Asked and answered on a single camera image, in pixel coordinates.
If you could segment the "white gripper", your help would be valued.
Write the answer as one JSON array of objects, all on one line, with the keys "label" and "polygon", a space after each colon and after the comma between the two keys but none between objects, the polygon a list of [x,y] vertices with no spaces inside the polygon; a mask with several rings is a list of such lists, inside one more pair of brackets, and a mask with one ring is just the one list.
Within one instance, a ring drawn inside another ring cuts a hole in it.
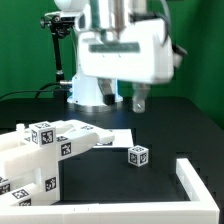
[{"label": "white gripper", "polygon": [[98,77],[106,105],[115,103],[112,80],[132,84],[132,109],[145,111],[149,84],[168,83],[187,51],[165,37],[165,22],[159,19],[130,23],[117,42],[103,43],[96,32],[82,32],[78,38],[79,63],[85,75]]}]

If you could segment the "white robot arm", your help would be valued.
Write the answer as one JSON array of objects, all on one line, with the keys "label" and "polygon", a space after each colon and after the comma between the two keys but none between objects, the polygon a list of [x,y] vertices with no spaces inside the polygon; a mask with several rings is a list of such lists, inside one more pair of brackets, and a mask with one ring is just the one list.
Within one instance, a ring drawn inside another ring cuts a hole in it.
[{"label": "white robot arm", "polygon": [[146,0],[54,0],[56,17],[77,35],[77,72],[68,99],[85,110],[122,103],[119,81],[133,86],[132,108],[145,111],[150,87],[170,82],[186,51],[171,40],[171,18],[147,9]]}]

